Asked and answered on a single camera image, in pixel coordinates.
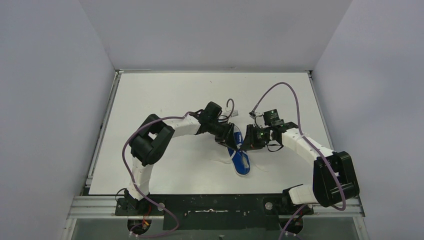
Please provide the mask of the blue canvas sneaker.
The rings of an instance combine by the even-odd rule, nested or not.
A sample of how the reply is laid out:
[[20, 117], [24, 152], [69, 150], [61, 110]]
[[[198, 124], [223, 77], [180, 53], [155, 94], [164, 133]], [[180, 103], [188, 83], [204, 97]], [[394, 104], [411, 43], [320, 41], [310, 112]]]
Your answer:
[[240, 176], [246, 176], [251, 170], [249, 156], [246, 151], [240, 150], [240, 146], [244, 142], [243, 135], [240, 130], [234, 132], [234, 138], [238, 149], [227, 148], [229, 158], [234, 166], [236, 173]]

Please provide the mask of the white shoelace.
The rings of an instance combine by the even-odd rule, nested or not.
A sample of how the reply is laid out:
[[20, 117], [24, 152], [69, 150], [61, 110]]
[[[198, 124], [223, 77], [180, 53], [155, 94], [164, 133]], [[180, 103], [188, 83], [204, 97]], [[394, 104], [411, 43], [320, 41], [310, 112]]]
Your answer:
[[241, 151], [239, 149], [234, 150], [232, 148], [227, 148], [228, 157], [220, 157], [215, 159], [216, 162], [221, 162], [223, 164], [232, 164], [235, 172], [240, 176], [246, 176], [251, 171], [251, 165], [253, 164], [257, 169], [262, 172], [267, 173], [268, 171], [262, 167], [254, 163], [246, 151]]

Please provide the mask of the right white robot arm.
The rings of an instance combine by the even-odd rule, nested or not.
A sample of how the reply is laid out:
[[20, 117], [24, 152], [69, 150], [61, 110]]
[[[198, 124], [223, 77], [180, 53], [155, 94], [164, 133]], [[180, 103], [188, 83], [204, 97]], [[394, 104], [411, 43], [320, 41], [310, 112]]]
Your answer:
[[355, 198], [360, 193], [351, 156], [336, 152], [304, 135], [298, 125], [287, 122], [280, 125], [259, 127], [249, 124], [242, 145], [243, 151], [259, 150], [276, 141], [312, 166], [312, 183], [301, 184], [285, 190], [281, 199], [282, 209], [295, 213], [301, 204], [319, 204], [331, 207]]

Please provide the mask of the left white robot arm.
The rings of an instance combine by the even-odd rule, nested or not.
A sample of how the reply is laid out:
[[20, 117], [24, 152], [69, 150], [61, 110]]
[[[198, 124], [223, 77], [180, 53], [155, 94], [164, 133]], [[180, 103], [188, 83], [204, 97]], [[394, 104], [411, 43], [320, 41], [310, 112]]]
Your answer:
[[222, 107], [211, 101], [204, 109], [188, 111], [183, 116], [160, 118], [150, 114], [142, 125], [125, 142], [122, 152], [130, 147], [132, 166], [126, 165], [130, 185], [124, 191], [128, 207], [133, 212], [143, 213], [148, 207], [147, 195], [153, 165], [164, 155], [173, 138], [209, 133], [217, 144], [237, 150], [233, 123], [229, 120], [234, 110], [224, 113]]

